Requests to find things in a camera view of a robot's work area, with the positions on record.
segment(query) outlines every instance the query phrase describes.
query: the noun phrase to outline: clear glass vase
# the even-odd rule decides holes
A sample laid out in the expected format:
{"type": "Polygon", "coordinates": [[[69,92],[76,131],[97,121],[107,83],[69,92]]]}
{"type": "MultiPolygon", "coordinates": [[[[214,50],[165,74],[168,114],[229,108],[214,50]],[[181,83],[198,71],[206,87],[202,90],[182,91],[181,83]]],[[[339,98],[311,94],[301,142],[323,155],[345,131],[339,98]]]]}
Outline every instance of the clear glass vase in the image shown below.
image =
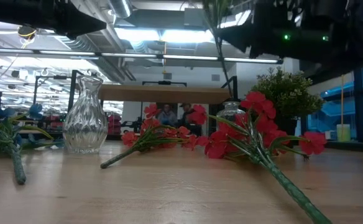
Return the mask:
{"type": "Polygon", "coordinates": [[[238,109],[239,102],[228,101],[224,102],[224,110],[219,111],[216,116],[227,119],[229,121],[236,121],[237,114],[245,114],[243,110],[238,109]]]}
{"type": "Polygon", "coordinates": [[[103,80],[78,77],[80,96],[65,118],[63,137],[68,152],[97,153],[106,140],[107,117],[100,105],[98,91],[103,80]]]}

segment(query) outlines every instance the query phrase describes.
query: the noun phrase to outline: table surface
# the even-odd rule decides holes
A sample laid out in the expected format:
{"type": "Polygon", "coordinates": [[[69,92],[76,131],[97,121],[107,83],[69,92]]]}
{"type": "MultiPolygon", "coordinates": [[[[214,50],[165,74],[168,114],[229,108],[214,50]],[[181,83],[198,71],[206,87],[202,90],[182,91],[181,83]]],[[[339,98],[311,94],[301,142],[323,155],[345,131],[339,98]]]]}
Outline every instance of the table surface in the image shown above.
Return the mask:
{"type": "MultiPolygon", "coordinates": [[[[261,167],[177,148],[99,168],[123,150],[106,142],[99,155],[25,154],[24,186],[0,157],[0,224],[311,223],[261,167]]],[[[363,152],[328,149],[309,162],[294,155],[275,162],[333,223],[363,223],[363,152]]]]}

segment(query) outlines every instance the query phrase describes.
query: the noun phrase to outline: wooden shelf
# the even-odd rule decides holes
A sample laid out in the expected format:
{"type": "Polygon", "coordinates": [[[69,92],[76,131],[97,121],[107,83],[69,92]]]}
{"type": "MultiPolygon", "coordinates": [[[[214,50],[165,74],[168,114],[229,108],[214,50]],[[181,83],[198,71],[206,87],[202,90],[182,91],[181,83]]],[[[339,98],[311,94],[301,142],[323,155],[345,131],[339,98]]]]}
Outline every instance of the wooden shelf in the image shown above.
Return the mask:
{"type": "Polygon", "coordinates": [[[229,93],[224,88],[103,85],[99,91],[100,100],[110,101],[219,104],[228,98],[229,93]]]}

